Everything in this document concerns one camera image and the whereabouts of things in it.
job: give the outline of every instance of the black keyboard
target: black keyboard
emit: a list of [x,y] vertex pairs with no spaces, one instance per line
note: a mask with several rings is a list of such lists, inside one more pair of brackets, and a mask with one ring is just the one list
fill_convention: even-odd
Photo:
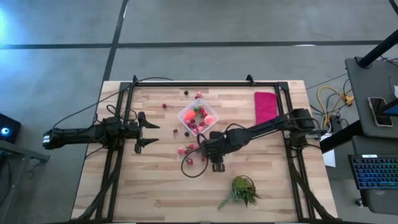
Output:
[[398,155],[348,155],[358,190],[398,189]]

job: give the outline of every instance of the gray floor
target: gray floor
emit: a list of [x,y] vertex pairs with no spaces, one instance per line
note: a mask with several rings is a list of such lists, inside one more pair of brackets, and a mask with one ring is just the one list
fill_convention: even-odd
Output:
[[[121,5],[122,0],[3,0],[0,44],[111,43]],[[130,0],[119,42],[382,40],[398,28],[397,20],[387,0]],[[109,79],[242,80],[251,74],[258,80],[305,80],[310,87],[344,74],[345,58],[373,47],[118,49]],[[0,50],[0,113],[22,123],[18,144],[43,151],[42,133],[95,102],[108,55],[109,49]],[[397,47],[385,54],[393,55]],[[346,79],[327,85],[340,90]],[[309,89],[308,97],[319,108],[317,89]],[[329,94],[323,92],[322,100]],[[61,127],[85,127],[93,112]],[[358,118],[355,105],[341,114],[350,123]],[[26,178],[10,223],[68,220],[85,149],[50,151],[50,162],[32,180]],[[353,205],[358,197],[353,181],[334,169],[328,173],[340,218],[396,223],[396,217]]]

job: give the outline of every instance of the plastic box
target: plastic box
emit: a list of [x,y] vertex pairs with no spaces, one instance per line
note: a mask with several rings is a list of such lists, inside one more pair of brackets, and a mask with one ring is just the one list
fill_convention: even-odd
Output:
[[[206,125],[205,124],[205,128],[204,128],[204,130],[201,132],[202,134],[203,133],[205,133],[207,130],[209,130],[209,128],[211,128],[215,123],[217,123],[217,121],[218,121],[218,114],[203,100],[203,99],[195,99],[192,103],[190,103],[187,107],[185,107],[183,110],[181,110],[179,113],[178,113],[178,115],[177,115],[177,117],[178,117],[178,119],[181,121],[181,123],[185,126],[185,128],[187,128],[188,129],[188,131],[193,135],[193,136],[196,136],[197,134],[194,134],[193,133],[193,131],[187,126],[187,124],[185,124],[185,121],[184,121],[184,117],[185,117],[185,115],[186,115],[186,113],[189,111],[189,110],[193,110],[194,108],[196,108],[196,107],[198,107],[198,106],[201,106],[202,108],[204,108],[205,109],[205,111],[206,111],[206,113],[207,113],[207,115],[211,115],[211,116],[213,116],[214,117],[214,122],[211,124],[211,125]],[[199,123],[200,122],[202,122],[203,121],[203,118],[200,116],[200,115],[197,115],[196,117],[195,117],[195,124],[197,125],[197,126],[199,126]]]

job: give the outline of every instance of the pink cloth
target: pink cloth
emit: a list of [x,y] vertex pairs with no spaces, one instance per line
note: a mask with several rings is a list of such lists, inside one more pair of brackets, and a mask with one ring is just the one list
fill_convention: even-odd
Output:
[[256,110],[256,124],[261,124],[277,116],[276,95],[273,93],[254,93],[254,107]]

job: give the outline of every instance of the yellow cable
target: yellow cable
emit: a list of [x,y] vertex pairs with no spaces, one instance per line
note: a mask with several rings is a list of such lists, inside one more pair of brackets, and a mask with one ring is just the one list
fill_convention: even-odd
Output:
[[[329,113],[326,114],[326,119],[325,119],[325,121],[323,122],[323,128],[326,127],[326,124],[328,123],[328,120],[329,120],[330,117],[331,117],[331,112],[334,111],[334,110],[336,109],[336,107],[337,107],[338,103],[340,102],[340,100],[341,100],[341,99],[344,99],[344,98],[345,98],[344,95],[341,95],[341,97],[338,99],[338,101],[336,102],[336,104],[335,104],[335,106],[333,107],[333,109],[330,111],[330,114],[329,114]],[[354,97],[353,97],[353,96],[350,96],[350,98],[352,98],[352,100],[350,100],[349,103],[352,103]]]
[[334,111],[334,110],[336,109],[337,104],[340,102],[341,99],[344,99],[344,100],[346,101],[346,104],[347,104],[347,105],[351,105],[352,102],[353,102],[353,100],[354,100],[354,97],[353,97],[353,96],[347,96],[347,95],[345,95],[345,94],[339,92],[338,90],[336,90],[335,88],[333,88],[333,87],[331,87],[331,86],[321,86],[321,87],[318,89],[318,93],[317,93],[318,102],[319,102],[319,104],[320,104],[321,107],[322,107],[323,113],[326,114],[326,119],[325,119],[324,122],[323,122],[322,128],[325,128],[325,127],[326,127],[326,124],[328,123],[328,121],[329,121],[329,119],[330,119],[330,115],[327,113],[327,110],[326,110],[325,106],[323,105],[322,100],[321,100],[321,96],[320,96],[321,91],[322,91],[323,89],[326,89],[326,88],[329,89],[329,90],[333,90],[336,94],[339,94],[339,95],[340,95],[340,98],[339,98],[338,101],[336,102],[336,104],[335,104],[335,106],[333,107],[332,111]]

